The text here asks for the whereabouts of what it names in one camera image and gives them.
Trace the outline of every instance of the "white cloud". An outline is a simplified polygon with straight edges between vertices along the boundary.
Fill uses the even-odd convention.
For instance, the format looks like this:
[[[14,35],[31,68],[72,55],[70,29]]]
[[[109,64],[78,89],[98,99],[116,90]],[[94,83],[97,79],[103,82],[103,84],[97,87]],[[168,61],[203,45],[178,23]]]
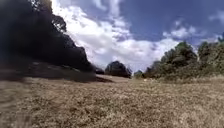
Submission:
[[[92,0],[92,2],[94,3],[94,5],[97,8],[99,8],[99,9],[101,9],[103,11],[106,11],[107,10],[107,7],[105,5],[103,5],[102,0]]]
[[[214,21],[218,20],[224,24],[224,11],[218,11],[215,15],[209,17],[209,20]]]
[[[170,32],[163,32],[163,36],[167,38],[178,38],[178,39],[186,39],[190,36],[202,36],[204,32],[198,32],[198,30],[193,27],[185,27],[182,25],[183,20],[177,20],[174,22],[174,27]]]
[[[170,37],[157,42],[135,40],[129,25],[119,14],[117,6],[120,0],[114,3],[111,0],[111,8],[115,8],[113,15],[117,17],[113,23],[96,22],[77,5],[62,7],[60,2],[62,0],[52,0],[53,12],[65,19],[68,34],[76,41],[76,45],[85,47],[88,59],[94,64],[105,67],[118,59],[130,65],[134,71],[145,69],[178,44],[178,41]]]

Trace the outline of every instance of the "sky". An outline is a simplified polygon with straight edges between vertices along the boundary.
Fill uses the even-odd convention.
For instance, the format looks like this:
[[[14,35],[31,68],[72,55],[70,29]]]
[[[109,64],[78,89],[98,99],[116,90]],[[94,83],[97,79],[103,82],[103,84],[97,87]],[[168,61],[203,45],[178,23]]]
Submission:
[[[52,0],[67,34],[88,60],[105,68],[119,60],[145,70],[179,42],[194,49],[224,32],[223,0]]]

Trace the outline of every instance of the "shrub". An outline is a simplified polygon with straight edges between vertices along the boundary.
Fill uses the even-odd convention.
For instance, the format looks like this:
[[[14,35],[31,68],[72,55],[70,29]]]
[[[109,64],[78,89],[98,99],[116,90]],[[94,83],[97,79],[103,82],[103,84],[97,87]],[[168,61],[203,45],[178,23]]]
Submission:
[[[105,69],[105,74],[131,78],[131,70],[129,68],[126,68],[125,65],[120,63],[119,61],[109,63]]]

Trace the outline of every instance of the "grassy hill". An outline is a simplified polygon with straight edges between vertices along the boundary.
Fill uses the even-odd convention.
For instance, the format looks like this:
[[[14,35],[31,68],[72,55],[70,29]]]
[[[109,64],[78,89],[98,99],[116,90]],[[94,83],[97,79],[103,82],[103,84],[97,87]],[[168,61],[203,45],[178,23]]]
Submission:
[[[174,84],[19,62],[1,65],[1,128],[224,127],[224,77]]]

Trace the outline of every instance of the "grass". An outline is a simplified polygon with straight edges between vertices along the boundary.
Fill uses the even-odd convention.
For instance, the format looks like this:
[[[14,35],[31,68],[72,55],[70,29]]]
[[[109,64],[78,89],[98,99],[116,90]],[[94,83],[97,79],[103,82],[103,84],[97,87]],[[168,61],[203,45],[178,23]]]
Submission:
[[[1,81],[0,127],[224,127],[223,77],[187,84],[104,78],[114,82]]]

